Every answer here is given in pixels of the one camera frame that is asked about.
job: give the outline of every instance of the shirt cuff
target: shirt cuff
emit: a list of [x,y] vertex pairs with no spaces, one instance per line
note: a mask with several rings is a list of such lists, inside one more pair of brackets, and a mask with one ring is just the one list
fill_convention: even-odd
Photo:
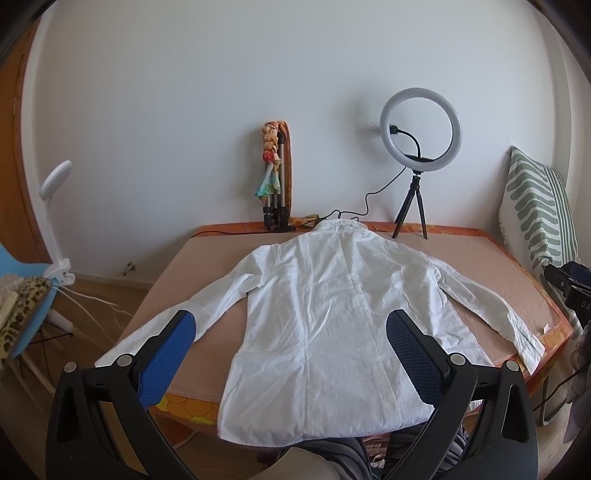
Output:
[[516,338],[515,347],[517,353],[521,357],[527,371],[533,375],[535,369],[538,368],[542,357],[544,356],[545,347],[537,337],[526,327],[523,320],[517,317],[514,325],[517,327],[521,335]]

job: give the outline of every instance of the white shirt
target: white shirt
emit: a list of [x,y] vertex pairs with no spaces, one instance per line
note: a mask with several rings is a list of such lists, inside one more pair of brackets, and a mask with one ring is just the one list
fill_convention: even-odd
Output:
[[529,372],[536,369],[544,347],[505,300],[446,263],[352,220],[324,220],[284,244],[257,248],[96,365],[136,354],[179,309],[195,316],[197,341],[248,295],[244,343],[220,405],[221,438],[278,447],[390,432],[426,421],[433,411],[388,343],[391,311],[404,309],[447,353],[492,365],[444,292],[512,342]]

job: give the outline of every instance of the white wall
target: white wall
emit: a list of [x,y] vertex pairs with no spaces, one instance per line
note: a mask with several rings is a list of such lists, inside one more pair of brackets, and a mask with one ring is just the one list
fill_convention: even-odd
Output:
[[[570,61],[576,62],[572,54]],[[591,267],[591,85],[577,63],[573,64],[573,78],[577,89],[574,90],[574,102],[578,105],[582,117],[579,147],[583,157],[579,169],[579,195],[573,209],[574,227],[579,244],[579,256],[587,267]]]
[[[47,22],[24,114],[40,178],[74,163],[48,216],[77,272],[133,261],[153,281],[195,227],[261,220],[272,119],[292,134],[292,213],[362,210],[400,170],[376,125],[411,86],[448,98],[464,130],[458,158],[424,175],[428,223],[494,231],[511,145],[553,162],[553,77],[525,0],[59,0]],[[447,146],[426,101],[393,121],[424,155]],[[409,181],[369,219],[392,220]]]

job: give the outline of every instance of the wooden door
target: wooden door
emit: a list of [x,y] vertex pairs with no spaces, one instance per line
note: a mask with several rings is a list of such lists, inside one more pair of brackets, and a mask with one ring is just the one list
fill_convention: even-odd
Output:
[[22,262],[49,262],[25,180],[21,149],[21,98],[31,26],[0,67],[0,244]]

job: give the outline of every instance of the black tripod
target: black tripod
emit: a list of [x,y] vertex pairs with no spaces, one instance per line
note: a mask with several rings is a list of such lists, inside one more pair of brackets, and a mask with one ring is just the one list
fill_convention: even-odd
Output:
[[423,209],[423,198],[421,197],[421,190],[419,182],[421,181],[421,173],[422,171],[413,170],[413,180],[410,183],[410,188],[408,189],[407,197],[404,199],[404,203],[396,216],[396,230],[392,234],[392,238],[396,238],[400,233],[400,229],[402,228],[402,224],[404,223],[404,219],[408,213],[408,209],[410,208],[410,204],[413,202],[413,198],[415,194],[417,195],[417,203],[418,203],[418,212],[421,215],[421,226],[423,227],[423,237],[427,239],[427,225],[425,225],[425,210]]

